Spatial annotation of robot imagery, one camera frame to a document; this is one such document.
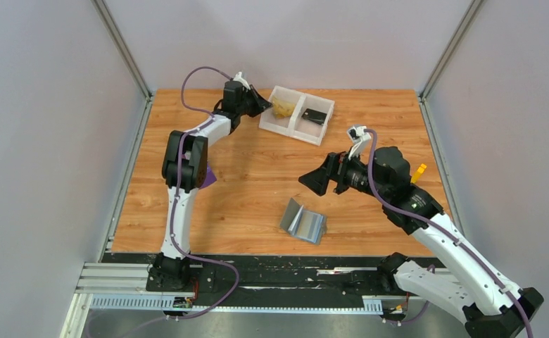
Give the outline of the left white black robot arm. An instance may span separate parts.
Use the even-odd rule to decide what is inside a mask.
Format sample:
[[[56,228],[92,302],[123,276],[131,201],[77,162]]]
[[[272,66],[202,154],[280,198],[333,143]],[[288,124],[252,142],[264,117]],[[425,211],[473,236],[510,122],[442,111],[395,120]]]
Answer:
[[[271,106],[253,85],[230,80],[207,120],[190,130],[170,133],[161,170],[168,188],[168,221],[160,253],[149,269],[147,290],[180,292],[191,284],[191,217],[208,177],[208,149],[233,133],[242,116],[256,117]]]

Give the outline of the grey card holder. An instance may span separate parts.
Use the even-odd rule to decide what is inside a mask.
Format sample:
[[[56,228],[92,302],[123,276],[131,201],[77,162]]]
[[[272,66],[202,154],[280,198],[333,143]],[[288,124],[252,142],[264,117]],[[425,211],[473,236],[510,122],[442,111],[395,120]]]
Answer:
[[[279,227],[294,238],[319,245],[327,231],[327,217],[290,198]]]

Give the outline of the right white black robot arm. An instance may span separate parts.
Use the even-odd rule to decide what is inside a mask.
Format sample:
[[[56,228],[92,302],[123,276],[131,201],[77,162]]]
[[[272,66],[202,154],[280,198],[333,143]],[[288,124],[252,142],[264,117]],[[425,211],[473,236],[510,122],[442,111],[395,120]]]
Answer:
[[[410,164],[395,146],[373,151],[368,163],[348,152],[330,153],[298,181],[319,196],[329,182],[376,197],[386,217],[425,245],[451,272],[451,282],[413,259],[393,253],[379,265],[387,294],[416,294],[459,320],[471,337],[516,337],[527,329],[544,298],[500,273],[467,241],[435,198],[412,183]]]

